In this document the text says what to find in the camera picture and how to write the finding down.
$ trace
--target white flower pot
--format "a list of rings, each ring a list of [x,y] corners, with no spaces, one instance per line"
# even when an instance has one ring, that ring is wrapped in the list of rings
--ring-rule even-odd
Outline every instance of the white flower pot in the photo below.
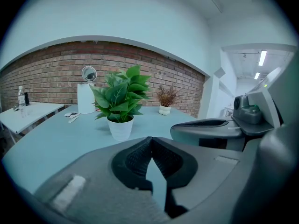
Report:
[[[130,137],[132,131],[134,117],[131,121],[126,123],[115,123],[108,120],[108,125],[110,128],[110,132],[112,137],[117,141],[125,141]]]
[[[170,109],[171,107],[165,107],[163,105],[160,105],[159,107],[159,114],[162,114],[162,115],[168,115],[170,113]]]

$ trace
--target fluorescent light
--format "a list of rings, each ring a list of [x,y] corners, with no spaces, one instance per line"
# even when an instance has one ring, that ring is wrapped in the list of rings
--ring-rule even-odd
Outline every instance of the fluorescent light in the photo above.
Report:
[[[260,75],[260,72],[257,72],[256,76],[254,77],[254,79],[257,80],[259,75]]]
[[[266,54],[267,54],[267,51],[262,50],[261,57],[260,57],[260,62],[258,63],[259,66],[263,65],[263,62],[265,61],[265,58],[266,58]]]

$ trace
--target white table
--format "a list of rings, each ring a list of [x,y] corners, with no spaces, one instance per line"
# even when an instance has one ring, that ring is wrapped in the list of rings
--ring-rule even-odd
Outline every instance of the white table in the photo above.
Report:
[[[0,122],[8,128],[10,137],[15,143],[11,132],[18,134],[28,127],[31,130],[33,123],[42,118],[47,119],[48,114],[57,113],[62,107],[64,107],[62,104],[30,102],[30,105],[26,106],[26,117],[22,118],[20,110],[13,111],[11,108],[0,113]]]
[[[141,107],[140,112],[144,115],[134,116],[129,140],[147,136],[171,139],[173,125],[196,120],[174,108],[166,116],[159,114],[158,110],[159,106]],[[119,143],[112,138],[107,118],[95,120],[99,112],[80,114],[71,124],[64,116],[70,112],[78,112],[78,106],[72,105],[53,115],[26,134],[2,158],[3,167],[11,178],[32,194],[44,181],[78,157]]]

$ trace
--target brick wall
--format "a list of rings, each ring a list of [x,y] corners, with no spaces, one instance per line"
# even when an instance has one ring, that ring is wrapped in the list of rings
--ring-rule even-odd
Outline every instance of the brick wall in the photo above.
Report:
[[[17,104],[18,86],[36,102],[77,103],[77,84],[83,82],[82,69],[93,66],[97,71],[95,83],[105,86],[104,75],[118,69],[127,70],[141,65],[142,75],[151,75],[145,106],[159,106],[156,91],[160,84],[173,83],[180,99],[173,106],[197,117],[205,76],[189,66],[158,53],[114,42],[68,42],[32,52],[5,68],[0,74],[3,110]]]

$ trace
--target plastic bottle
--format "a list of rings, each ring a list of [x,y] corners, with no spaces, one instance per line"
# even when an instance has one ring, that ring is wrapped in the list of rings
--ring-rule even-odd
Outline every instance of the plastic bottle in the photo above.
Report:
[[[21,111],[21,116],[24,118],[26,117],[26,103],[25,103],[25,94],[23,92],[23,86],[19,86],[18,100],[19,100],[19,109]]]

